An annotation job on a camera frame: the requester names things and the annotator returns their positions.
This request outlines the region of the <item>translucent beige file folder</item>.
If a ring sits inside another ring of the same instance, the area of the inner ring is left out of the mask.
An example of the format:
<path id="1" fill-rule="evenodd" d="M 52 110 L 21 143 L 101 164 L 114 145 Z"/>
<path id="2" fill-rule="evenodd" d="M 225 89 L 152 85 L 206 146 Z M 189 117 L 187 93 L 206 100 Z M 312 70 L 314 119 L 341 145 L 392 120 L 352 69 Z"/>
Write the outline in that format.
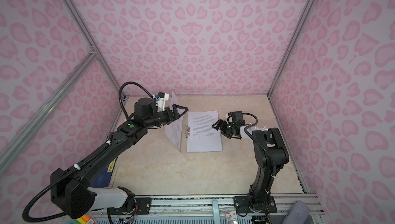
<path id="1" fill-rule="evenodd" d="M 180 118 L 165 126 L 165 135 L 179 150 L 182 137 L 186 137 L 187 152 L 221 152 L 223 148 L 220 132 L 212 128 L 216 121 L 217 111 L 192 112 L 188 114 L 186 128 L 183 128 L 183 118 Z"/>

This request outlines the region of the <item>technical drawing paper sheet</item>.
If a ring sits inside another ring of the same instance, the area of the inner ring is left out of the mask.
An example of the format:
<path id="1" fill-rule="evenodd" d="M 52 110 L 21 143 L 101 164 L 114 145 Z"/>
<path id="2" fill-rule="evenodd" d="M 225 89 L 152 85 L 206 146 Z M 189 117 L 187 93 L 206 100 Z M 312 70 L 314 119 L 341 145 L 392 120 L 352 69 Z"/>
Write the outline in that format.
<path id="1" fill-rule="evenodd" d="M 183 118 L 165 126 L 165 135 L 170 142 L 181 151 Z"/>

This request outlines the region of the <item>printed text sheet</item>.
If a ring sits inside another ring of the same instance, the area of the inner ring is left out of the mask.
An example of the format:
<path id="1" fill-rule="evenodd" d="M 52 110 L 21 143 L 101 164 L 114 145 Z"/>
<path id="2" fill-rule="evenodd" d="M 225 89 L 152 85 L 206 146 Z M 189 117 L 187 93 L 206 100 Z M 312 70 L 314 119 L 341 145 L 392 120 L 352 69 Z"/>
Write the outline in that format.
<path id="1" fill-rule="evenodd" d="M 221 152 L 223 150 L 221 134 L 212 128 L 218 120 L 217 110 L 188 114 L 187 152 Z"/>

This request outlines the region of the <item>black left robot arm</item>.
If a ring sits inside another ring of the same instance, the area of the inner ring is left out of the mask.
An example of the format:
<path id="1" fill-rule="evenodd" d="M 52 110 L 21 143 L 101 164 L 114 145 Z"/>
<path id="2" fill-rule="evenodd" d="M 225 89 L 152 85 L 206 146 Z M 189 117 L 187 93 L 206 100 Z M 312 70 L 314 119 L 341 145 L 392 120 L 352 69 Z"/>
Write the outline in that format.
<path id="1" fill-rule="evenodd" d="M 187 112 L 187 107 L 177 104 L 159 111 L 154 99 L 139 99 L 134 105 L 134 112 L 109 134 L 103 145 L 68 169 L 57 169 L 51 174 L 50 182 L 54 184 L 50 189 L 51 202 L 73 219 L 91 210 L 113 209 L 117 214 L 134 212 L 137 204 L 132 191 L 125 187 L 95 190 L 91 186 L 93 181 L 150 129 L 169 125 Z"/>

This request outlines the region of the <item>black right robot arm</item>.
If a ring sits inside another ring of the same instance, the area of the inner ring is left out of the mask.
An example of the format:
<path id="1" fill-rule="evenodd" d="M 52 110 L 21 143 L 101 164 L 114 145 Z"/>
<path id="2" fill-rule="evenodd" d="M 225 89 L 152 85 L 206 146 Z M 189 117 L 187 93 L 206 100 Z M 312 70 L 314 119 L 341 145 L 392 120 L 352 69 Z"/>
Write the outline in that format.
<path id="1" fill-rule="evenodd" d="M 228 123 L 218 120 L 212 128 L 227 138 L 249 138 L 253 142 L 258 165 L 256 178 L 245 197 L 234 197 L 234 207 L 242 217 L 249 213 L 276 213 L 277 206 L 271 195 L 277 173 L 289 163 L 290 156 L 278 128 L 256 128 L 243 122 Z"/>

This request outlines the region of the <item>metal folder clip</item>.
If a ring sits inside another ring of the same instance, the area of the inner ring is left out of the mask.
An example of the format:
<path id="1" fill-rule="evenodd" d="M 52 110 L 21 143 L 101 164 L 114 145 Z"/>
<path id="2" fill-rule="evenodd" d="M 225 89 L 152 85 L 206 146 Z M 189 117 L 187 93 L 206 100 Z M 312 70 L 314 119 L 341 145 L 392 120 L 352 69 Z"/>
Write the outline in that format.
<path id="1" fill-rule="evenodd" d="M 190 136 L 190 126 L 185 125 L 185 137 L 188 138 Z"/>

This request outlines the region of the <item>small labelled plastic bag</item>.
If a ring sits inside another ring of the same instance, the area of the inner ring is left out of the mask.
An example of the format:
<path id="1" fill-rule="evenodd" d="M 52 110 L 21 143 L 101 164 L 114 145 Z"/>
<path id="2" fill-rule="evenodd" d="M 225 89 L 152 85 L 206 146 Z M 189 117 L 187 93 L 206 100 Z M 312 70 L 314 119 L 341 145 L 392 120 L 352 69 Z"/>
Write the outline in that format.
<path id="1" fill-rule="evenodd" d="M 238 216 L 234 207 L 224 209 L 226 224 L 238 224 Z"/>

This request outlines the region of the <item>blue booklet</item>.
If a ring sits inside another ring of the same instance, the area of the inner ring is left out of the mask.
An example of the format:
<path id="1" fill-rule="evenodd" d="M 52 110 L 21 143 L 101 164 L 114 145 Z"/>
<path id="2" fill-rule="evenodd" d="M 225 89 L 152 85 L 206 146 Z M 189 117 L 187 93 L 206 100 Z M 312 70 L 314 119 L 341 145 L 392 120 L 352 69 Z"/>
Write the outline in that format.
<path id="1" fill-rule="evenodd" d="M 92 188 L 106 188 L 110 185 L 111 178 L 113 175 L 114 167 L 116 165 L 117 159 L 114 159 L 108 166 L 106 166 L 98 176 L 93 180 Z"/>

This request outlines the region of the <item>grey foam roll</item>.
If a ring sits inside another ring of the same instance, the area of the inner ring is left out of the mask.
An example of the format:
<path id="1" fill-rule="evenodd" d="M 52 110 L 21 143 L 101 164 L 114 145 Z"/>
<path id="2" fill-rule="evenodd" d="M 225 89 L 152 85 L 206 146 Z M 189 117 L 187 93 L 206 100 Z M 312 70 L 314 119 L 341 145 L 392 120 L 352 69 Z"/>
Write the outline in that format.
<path id="1" fill-rule="evenodd" d="M 310 215 L 310 207 L 303 201 L 296 201 L 290 208 L 282 224 L 304 224 Z"/>

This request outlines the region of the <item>highlighter marker pack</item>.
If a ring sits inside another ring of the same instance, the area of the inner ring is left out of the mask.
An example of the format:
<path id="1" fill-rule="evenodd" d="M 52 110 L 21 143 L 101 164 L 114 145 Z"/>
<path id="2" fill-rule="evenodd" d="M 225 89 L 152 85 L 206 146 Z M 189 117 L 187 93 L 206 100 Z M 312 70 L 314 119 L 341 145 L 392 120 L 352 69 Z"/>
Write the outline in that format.
<path id="1" fill-rule="evenodd" d="M 87 215 L 84 215 L 78 219 L 72 219 L 70 223 L 71 224 L 95 224 L 96 221 L 93 218 L 91 218 Z"/>

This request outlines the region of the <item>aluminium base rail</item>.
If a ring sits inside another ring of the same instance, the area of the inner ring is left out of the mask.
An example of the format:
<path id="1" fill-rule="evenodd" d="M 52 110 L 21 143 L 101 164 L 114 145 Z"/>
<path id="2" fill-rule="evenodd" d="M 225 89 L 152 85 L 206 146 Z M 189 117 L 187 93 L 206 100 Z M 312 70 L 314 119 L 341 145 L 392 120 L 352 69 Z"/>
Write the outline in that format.
<path id="1" fill-rule="evenodd" d="M 85 215 L 96 224 L 226 224 L 224 209 L 234 207 L 234 197 L 246 195 L 137 195 L 136 210 L 117 214 L 113 209 L 91 210 Z M 249 213 L 239 224 L 282 224 L 292 205 L 300 200 L 310 207 L 306 224 L 327 224 L 322 205 L 315 194 L 273 194 L 277 212 Z"/>

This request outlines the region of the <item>diagonal aluminium frame bar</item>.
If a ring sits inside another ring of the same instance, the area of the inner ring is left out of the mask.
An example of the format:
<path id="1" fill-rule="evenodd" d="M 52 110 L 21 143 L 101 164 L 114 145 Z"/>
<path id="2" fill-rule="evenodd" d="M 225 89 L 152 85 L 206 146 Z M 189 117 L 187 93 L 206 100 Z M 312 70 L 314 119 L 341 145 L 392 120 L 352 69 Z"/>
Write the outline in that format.
<path id="1" fill-rule="evenodd" d="M 20 130 L 20 132 L 12 139 L 10 145 L 1 155 L 1 175 L 9 169 L 12 163 L 17 159 L 20 153 L 25 149 L 28 142 L 43 126 L 49 116 L 60 105 L 63 99 L 69 94 L 71 89 L 85 74 L 90 65 L 96 60 L 96 50 L 92 50 L 79 64 L 72 74 L 59 86 L 59 88 L 48 98 L 48 100 L 40 107 L 32 119 Z"/>

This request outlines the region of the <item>right corner aluminium post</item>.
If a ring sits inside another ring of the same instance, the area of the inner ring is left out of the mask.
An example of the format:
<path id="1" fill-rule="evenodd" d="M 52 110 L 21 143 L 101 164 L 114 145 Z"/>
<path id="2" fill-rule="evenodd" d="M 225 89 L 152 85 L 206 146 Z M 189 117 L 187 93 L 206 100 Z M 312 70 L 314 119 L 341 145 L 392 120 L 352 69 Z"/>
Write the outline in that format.
<path id="1" fill-rule="evenodd" d="M 274 76 L 273 83 L 271 84 L 269 91 L 267 93 L 267 97 L 269 100 L 274 95 L 276 86 L 280 81 L 279 79 L 286 67 L 288 60 L 290 59 L 291 53 L 293 52 L 295 46 L 297 45 L 298 39 L 299 39 L 300 35 L 302 34 L 303 28 L 305 27 L 307 20 L 311 14 L 316 2 L 317 2 L 317 0 L 307 0 L 303 10 L 300 13 L 300 17 L 297 20 L 296 26 L 293 29 L 292 36 L 290 37 L 290 40 L 287 44 L 286 51 L 283 55 L 283 58 L 280 61 L 279 68 L 277 69 L 276 74 Z"/>

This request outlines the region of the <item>corner aluminium post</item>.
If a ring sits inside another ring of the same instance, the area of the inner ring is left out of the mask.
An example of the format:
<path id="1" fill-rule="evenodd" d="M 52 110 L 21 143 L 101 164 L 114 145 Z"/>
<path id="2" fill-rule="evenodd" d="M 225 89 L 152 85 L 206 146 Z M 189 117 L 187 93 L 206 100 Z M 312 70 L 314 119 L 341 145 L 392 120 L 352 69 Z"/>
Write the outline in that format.
<path id="1" fill-rule="evenodd" d="M 110 70 L 108 63 L 105 61 L 105 58 L 98 47 L 98 44 L 95 42 L 92 33 L 90 32 L 83 16 L 80 14 L 77 6 L 75 5 L 73 0 L 61 0 L 68 10 L 69 14 L 71 15 L 72 19 L 74 20 L 76 26 L 78 27 L 79 31 L 81 32 L 84 39 L 87 41 L 88 45 L 90 46 L 92 52 L 96 55 L 98 62 L 100 63 L 101 67 L 103 68 L 105 74 L 110 80 L 110 83 L 118 93 L 120 85 L 115 77 L 115 75 Z"/>
<path id="2" fill-rule="evenodd" d="M 277 69 L 276 74 L 274 76 L 273 83 L 271 84 L 269 91 L 267 93 L 267 97 L 269 100 L 274 95 L 276 86 L 280 81 L 279 79 L 286 67 L 288 60 L 290 59 L 291 53 L 293 52 L 295 46 L 297 45 L 298 39 L 299 39 L 300 35 L 302 34 L 303 28 L 305 27 L 307 20 L 311 14 L 316 2 L 317 2 L 317 0 L 307 0 L 303 10 L 300 13 L 300 17 L 297 20 L 296 26 L 293 29 L 292 36 L 290 37 L 290 40 L 287 44 L 286 51 L 283 55 L 283 58 L 280 61 L 279 68 Z"/>

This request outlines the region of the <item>left corner aluminium post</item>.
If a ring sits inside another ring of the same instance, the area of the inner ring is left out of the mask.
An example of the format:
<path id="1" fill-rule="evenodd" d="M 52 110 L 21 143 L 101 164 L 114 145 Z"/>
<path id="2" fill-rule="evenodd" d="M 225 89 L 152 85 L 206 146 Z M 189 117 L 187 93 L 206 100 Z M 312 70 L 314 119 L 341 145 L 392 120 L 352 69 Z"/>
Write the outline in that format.
<path id="1" fill-rule="evenodd" d="M 105 61 L 105 58 L 98 47 L 98 44 L 95 42 L 92 33 L 90 32 L 83 16 L 80 14 L 77 6 L 75 5 L 73 0 L 61 0 L 68 10 L 69 14 L 71 15 L 72 19 L 74 20 L 76 26 L 78 27 L 79 31 L 81 32 L 84 39 L 87 41 L 88 45 L 90 46 L 92 52 L 96 55 L 98 62 L 100 63 L 101 67 L 103 68 L 105 74 L 110 80 L 110 83 L 118 93 L 120 85 L 115 77 L 115 75 L 110 70 L 108 63 Z"/>

